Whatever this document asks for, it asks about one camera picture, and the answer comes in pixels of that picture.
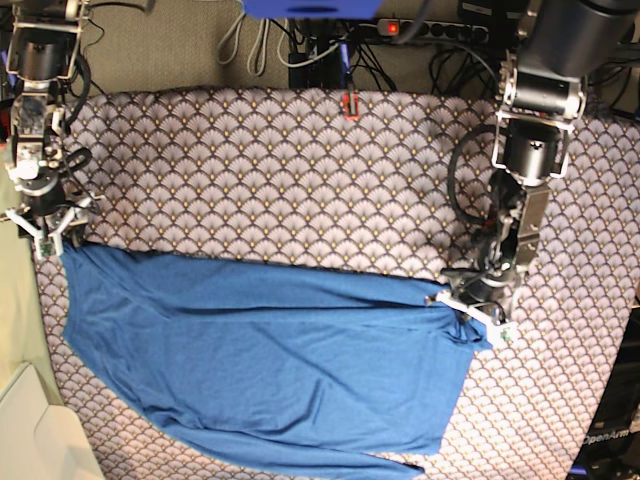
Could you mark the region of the robot arm image right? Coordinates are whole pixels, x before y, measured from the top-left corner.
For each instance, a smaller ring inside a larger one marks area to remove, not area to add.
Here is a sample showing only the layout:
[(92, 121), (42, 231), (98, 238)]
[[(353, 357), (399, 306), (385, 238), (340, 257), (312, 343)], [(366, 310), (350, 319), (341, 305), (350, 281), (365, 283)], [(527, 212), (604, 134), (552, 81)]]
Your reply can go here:
[[(493, 125), (480, 125), (455, 146), (447, 194), (456, 218), (478, 226), (470, 268), (443, 270), (451, 284), (437, 295), (468, 318), (502, 325), (502, 300), (534, 260), (551, 179), (565, 175), (570, 136), (586, 108), (589, 76), (602, 66), (639, 12), (636, 1), (531, 1), (518, 27), (522, 42), (501, 64)], [(491, 134), (494, 172), (489, 213), (466, 212), (456, 192), (467, 143)]]

